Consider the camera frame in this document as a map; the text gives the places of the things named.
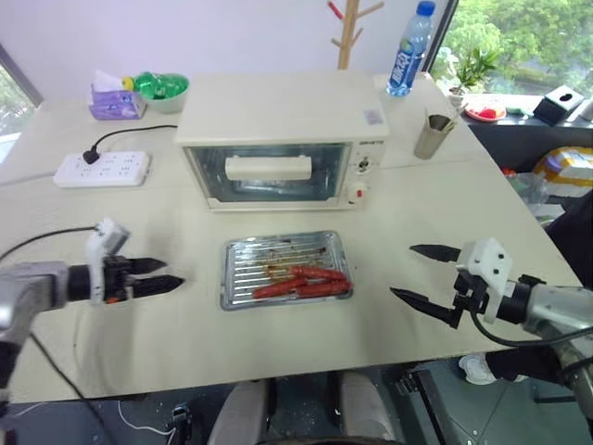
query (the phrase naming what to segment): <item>blue bottle cap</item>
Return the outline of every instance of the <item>blue bottle cap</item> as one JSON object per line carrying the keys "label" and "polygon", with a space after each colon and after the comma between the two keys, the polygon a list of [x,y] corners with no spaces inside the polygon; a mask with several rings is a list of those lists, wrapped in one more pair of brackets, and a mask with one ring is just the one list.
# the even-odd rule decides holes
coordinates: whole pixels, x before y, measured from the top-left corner
{"label": "blue bottle cap", "polygon": [[422,1],[416,7],[416,14],[419,16],[430,17],[435,12],[435,2]]}

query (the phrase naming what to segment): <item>baking tray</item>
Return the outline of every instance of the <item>baking tray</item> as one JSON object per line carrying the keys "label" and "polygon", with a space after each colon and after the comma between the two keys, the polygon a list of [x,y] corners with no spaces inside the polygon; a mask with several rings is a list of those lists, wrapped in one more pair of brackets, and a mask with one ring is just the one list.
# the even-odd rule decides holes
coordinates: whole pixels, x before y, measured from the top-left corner
{"label": "baking tray", "polygon": [[341,271],[348,281],[352,282],[342,240],[337,232],[236,239],[224,247],[221,276],[222,308],[234,311],[280,304],[348,299],[352,296],[350,289],[345,294],[317,299],[298,299],[295,294],[253,299],[254,289],[290,279],[288,267],[299,264]]}

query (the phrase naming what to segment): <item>black tissue box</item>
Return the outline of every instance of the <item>black tissue box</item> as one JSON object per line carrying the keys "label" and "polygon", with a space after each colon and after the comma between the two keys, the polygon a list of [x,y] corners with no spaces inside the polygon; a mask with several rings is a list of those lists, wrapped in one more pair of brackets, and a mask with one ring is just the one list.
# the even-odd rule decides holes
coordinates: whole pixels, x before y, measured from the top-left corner
{"label": "black tissue box", "polygon": [[547,93],[534,109],[534,116],[548,125],[556,125],[583,102],[584,97],[563,85]]}

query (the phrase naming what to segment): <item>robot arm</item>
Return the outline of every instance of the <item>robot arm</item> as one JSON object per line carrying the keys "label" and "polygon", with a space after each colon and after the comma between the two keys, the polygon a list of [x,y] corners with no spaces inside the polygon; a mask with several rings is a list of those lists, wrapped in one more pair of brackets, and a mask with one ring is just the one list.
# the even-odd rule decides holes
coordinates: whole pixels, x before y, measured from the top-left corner
{"label": "robot arm", "polygon": [[135,274],[152,273],[166,263],[152,258],[114,256],[129,234],[105,219],[87,243],[88,265],[68,266],[51,261],[0,269],[0,406],[7,401],[8,381],[38,313],[81,299],[117,303],[162,294],[183,283],[182,278],[172,275],[135,278]]}
{"label": "robot arm", "polygon": [[[518,282],[509,281],[511,258],[494,238],[466,244],[461,250],[434,245],[411,249],[433,260],[457,262],[459,276],[454,285],[453,308],[438,306],[406,289],[391,288],[394,294],[417,311],[453,328],[458,327],[463,311],[468,311],[482,334],[505,346],[551,346],[566,384],[574,391],[586,418],[593,419],[593,291],[548,286],[527,275]],[[478,313],[487,323],[498,318],[520,324],[526,332],[544,340],[513,342],[493,336],[479,322]]]}

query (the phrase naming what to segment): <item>plug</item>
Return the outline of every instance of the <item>plug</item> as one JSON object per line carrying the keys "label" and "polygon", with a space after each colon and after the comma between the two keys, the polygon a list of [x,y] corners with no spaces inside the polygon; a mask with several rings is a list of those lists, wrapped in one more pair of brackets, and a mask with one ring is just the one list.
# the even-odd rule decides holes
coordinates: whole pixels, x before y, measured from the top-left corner
{"label": "plug", "polygon": [[82,153],[82,158],[89,165],[97,162],[99,159],[99,154],[96,152],[96,146],[92,146],[90,150],[86,150],[84,153]]}

